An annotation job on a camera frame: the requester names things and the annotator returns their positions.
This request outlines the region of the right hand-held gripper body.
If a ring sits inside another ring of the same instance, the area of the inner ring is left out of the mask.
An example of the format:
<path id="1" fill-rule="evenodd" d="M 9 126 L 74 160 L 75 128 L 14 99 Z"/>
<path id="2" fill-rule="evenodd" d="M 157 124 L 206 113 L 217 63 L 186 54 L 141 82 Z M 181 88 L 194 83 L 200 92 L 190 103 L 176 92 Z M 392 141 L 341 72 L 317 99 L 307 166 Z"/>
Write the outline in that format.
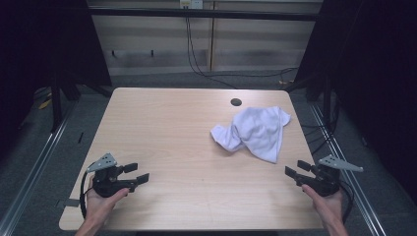
<path id="1" fill-rule="evenodd" d="M 309 177 L 305 185 L 313 188 L 322 197 L 333 195 L 339 190 L 341 170 L 364 171 L 363 167 L 351 164 L 331 154 L 321 158 L 315 166 L 318 169 L 317 174 L 314 174 L 314 178 Z"/>

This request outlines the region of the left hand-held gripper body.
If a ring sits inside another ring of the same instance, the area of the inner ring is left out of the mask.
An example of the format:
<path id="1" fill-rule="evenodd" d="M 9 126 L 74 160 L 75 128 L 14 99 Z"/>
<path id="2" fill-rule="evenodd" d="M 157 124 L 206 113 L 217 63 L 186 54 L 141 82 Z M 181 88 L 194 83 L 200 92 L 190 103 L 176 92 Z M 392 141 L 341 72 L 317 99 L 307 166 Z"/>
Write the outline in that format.
<path id="1" fill-rule="evenodd" d="M 94 173 L 92 187 L 102 197 L 108 198 L 119 190 L 127 188 L 132 180 L 119 180 L 118 162 L 108 152 L 87 168 L 87 173 Z"/>

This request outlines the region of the white cloth with blue print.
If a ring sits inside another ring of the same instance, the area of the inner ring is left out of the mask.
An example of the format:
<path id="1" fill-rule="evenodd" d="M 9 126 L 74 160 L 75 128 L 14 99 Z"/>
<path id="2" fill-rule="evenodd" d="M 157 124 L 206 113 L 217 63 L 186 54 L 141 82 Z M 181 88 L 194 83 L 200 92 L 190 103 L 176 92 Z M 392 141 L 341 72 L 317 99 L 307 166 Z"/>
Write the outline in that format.
<path id="1" fill-rule="evenodd" d="M 291 115 L 278 106 L 249 107 L 236 114 L 228 126 L 214 126 L 210 134 L 227 151 L 247 148 L 255 157 L 277 163 L 283 128 L 290 120 Z"/>

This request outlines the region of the person's right hand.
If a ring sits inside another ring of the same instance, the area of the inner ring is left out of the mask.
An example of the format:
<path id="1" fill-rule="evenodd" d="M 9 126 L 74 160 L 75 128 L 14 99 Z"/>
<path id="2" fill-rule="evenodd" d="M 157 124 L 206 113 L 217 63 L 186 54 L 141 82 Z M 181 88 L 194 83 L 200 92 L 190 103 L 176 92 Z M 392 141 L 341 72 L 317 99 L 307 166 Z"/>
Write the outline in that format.
<path id="1" fill-rule="evenodd" d="M 319 214 L 324 228 L 331 229 L 343 225 L 342 220 L 342 200 L 341 191 L 335 194 L 322 197 L 308 185 L 301 186 L 302 191 L 313 201 L 313 207 Z"/>

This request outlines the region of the person's left hand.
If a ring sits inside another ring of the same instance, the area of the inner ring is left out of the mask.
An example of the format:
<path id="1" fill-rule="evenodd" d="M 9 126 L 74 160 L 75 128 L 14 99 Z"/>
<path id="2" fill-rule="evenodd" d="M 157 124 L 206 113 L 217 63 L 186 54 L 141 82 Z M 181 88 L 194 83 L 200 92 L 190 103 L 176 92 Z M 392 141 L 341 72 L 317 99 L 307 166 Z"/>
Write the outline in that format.
<path id="1" fill-rule="evenodd" d="M 89 181 L 86 222 L 91 223 L 92 225 L 102 225 L 107 220 L 116 204 L 127 197 L 128 194 L 129 190 L 124 188 L 111 197 L 104 198 L 93 189 L 92 181 Z"/>

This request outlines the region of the black metal stand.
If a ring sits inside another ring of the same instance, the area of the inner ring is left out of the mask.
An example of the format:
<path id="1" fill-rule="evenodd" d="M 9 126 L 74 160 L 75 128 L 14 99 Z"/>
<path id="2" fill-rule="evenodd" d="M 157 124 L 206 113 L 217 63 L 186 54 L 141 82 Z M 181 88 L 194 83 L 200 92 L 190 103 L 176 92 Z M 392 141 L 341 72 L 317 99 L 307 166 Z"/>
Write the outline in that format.
<path id="1" fill-rule="evenodd" d="M 62 122 L 61 91 L 59 80 L 56 74 L 54 74 L 51 79 L 51 101 L 53 111 L 53 123 L 51 132 L 55 133 Z"/>

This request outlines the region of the yellow object on floor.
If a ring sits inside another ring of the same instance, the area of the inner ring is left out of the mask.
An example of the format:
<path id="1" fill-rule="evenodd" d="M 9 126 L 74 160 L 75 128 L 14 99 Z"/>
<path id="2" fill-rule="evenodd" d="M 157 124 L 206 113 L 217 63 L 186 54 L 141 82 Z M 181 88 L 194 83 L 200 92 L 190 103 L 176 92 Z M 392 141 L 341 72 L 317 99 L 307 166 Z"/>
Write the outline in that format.
<path id="1" fill-rule="evenodd" d="M 44 109 L 46 108 L 52 101 L 52 93 L 50 92 L 46 98 L 40 103 L 40 105 L 38 106 L 38 109 Z"/>

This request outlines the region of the black curtain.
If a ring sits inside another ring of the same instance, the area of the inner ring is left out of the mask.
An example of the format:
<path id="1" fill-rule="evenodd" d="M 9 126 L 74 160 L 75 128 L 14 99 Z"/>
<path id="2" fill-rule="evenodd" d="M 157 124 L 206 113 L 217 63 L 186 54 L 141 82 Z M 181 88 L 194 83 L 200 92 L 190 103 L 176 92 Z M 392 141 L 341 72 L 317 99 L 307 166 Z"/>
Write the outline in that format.
<path id="1" fill-rule="evenodd" d="M 111 79 L 87 0 L 0 0 L 0 161 L 43 87 L 76 98 Z"/>
<path id="2" fill-rule="evenodd" d="M 417 0 L 323 0 L 295 82 L 334 89 L 417 205 Z"/>

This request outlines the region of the black horizontal metal bar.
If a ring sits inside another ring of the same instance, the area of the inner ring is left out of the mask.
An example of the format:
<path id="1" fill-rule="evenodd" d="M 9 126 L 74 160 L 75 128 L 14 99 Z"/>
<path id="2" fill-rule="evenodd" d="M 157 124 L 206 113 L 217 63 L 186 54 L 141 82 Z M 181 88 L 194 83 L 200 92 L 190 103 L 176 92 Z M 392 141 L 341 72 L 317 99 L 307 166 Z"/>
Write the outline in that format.
<path id="1" fill-rule="evenodd" d="M 248 12 L 195 9 L 143 9 L 143 8 L 106 8 L 90 7 L 89 13 L 98 16 L 129 17 L 172 17 L 172 18 L 209 18 L 209 19 L 245 19 L 272 21 L 316 22 L 324 17 L 319 14 Z"/>

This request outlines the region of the wooden wall post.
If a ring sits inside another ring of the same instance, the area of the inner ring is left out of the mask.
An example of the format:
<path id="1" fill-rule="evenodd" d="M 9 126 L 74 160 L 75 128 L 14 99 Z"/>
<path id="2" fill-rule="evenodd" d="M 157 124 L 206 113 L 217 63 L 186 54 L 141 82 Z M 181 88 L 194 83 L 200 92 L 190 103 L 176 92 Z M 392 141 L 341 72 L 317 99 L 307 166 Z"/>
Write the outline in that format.
<path id="1" fill-rule="evenodd" d="M 215 1 L 209 4 L 211 10 L 216 10 Z M 212 72 L 215 65 L 215 24 L 216 19 L 211 18 L 210 20 L 210 45 L 209 45 L 209 70 Z"/>

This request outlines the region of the white wall socket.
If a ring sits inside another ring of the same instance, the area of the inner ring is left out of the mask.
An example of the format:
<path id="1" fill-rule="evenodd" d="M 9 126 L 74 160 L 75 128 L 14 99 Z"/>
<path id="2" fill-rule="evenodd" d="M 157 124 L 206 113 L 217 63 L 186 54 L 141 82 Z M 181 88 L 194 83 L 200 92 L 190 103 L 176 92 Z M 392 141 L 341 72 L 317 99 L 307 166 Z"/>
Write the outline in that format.
<path id="1" fill-rule="evenodd" d="M 202 10 L 204 8 L 203 0 L 179 0 L 181 9 Z"/>

